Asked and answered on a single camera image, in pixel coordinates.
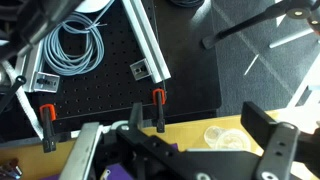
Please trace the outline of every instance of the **coiled cable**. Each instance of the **coiled cable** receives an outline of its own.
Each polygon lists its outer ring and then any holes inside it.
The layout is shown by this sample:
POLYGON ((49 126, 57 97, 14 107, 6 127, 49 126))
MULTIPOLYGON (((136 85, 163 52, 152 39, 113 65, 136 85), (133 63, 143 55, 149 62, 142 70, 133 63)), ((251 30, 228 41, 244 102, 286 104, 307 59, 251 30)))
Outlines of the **coiled cable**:
POLYGON ((104 56, 104 45, 97 26, 98 24, 94 24, 85 15, 73 12, 46 36, 43 42, 43 57, 51 69, 64 76, 84 74, 95 69, 104 56), (79 30, 71 27, 68 23, 80 23, 85 28, 79 30), (86 35, 85 52, 83 54, 71 55, 64 52, 59 41, 61 28, 71 34, 86 35))

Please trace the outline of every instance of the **black metal frame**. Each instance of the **black metal frame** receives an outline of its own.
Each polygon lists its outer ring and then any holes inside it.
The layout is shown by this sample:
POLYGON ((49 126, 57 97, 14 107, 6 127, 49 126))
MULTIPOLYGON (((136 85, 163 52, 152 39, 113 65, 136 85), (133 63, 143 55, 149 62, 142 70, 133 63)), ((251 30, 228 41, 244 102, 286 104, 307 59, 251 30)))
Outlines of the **black metal frame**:
POLYGON ((105 134, 97 146, 96 174, 115 163, 135 179, 298 179, 290 175, 299 161, 319 176, 320 129, 313 135, 289 123, 276 123, 251 102, 245 102, 241 123, 265 150, 262 157, 245 151, 178 152, 139 129, 142 106, 135 104, 128 125, 105 134))

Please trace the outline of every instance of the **black optical breadboard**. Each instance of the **black optical breadboard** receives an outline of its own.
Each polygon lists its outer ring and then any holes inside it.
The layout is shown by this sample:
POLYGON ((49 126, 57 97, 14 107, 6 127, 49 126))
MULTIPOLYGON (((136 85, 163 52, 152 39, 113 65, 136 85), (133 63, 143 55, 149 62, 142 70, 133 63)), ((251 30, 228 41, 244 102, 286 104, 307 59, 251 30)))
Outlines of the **black optical breadboard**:
MULTIPOLYGON (((146 1, 144 5, 154 26, 152 2, 146 1)), ((97 14, 89 15, 91 19, 95 16, 97 14)), ((60 120, 128 109, 134 102, 152 104, 152 90, 162 88, 162 83, 154 84, 150 77, 135 81, 130 65, 142 60, 143 56, 121 1, 113 3, 100 24, 107 24, 98 27, 105 47, 100 65, 83 75, 61 77, 56 94, 36 93, 33 104, 54 104, 60 120)), ((85 37, 62 32, 61 44, 66 53, 80 54, 84 51, 85 37)), ((45 71, 54 74, 49 67, 45 71)))

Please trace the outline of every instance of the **clear plastic lid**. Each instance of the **clear plastic lid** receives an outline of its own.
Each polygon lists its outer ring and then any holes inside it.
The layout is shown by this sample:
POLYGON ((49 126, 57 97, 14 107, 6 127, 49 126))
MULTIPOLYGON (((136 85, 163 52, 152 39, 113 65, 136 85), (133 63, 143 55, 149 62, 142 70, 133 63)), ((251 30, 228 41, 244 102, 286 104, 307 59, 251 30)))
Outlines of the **clear plastic lid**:
POLYGON ((215 143, 214 149, 251 150, 251 143, 246 134, 237 129, 223 132, 215 143))
POLYGON ((204 139, 212 149, 251 150, 249 138, 237 129, 226 130, 211 126, 205 131, 204 139))

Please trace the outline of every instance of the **white cable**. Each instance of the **white cable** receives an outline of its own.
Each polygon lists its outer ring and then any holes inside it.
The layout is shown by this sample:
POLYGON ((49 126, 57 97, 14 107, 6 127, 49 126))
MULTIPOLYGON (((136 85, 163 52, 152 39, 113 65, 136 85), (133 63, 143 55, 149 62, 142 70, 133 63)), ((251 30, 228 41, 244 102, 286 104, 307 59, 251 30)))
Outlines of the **white cable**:
MULTIPOLYGON (((11 84, 15 83, 17 74, 16 74, 15 70, 13 69, 13 67, 11 66, 11 64, 7 60, 5 60, 2 62, 2 66, 8 74, 10 81, 11 81, 11 84)), ((29 100, 27 98, 27 95, 23 91, 22 87, 20 87, 18 89, 18 91, 16 92, 16 95, 17 95, 17 98, 21 104, 22 109, 24 110, 27 117, 29 118, 30 123, 31 123, 34 131, 38 134, 39 138, 42 140, 43 139, 43 129, 38 121, 38 117, 37 117, 36 113, 34 112, 33 108, 31 107, 29 100)))

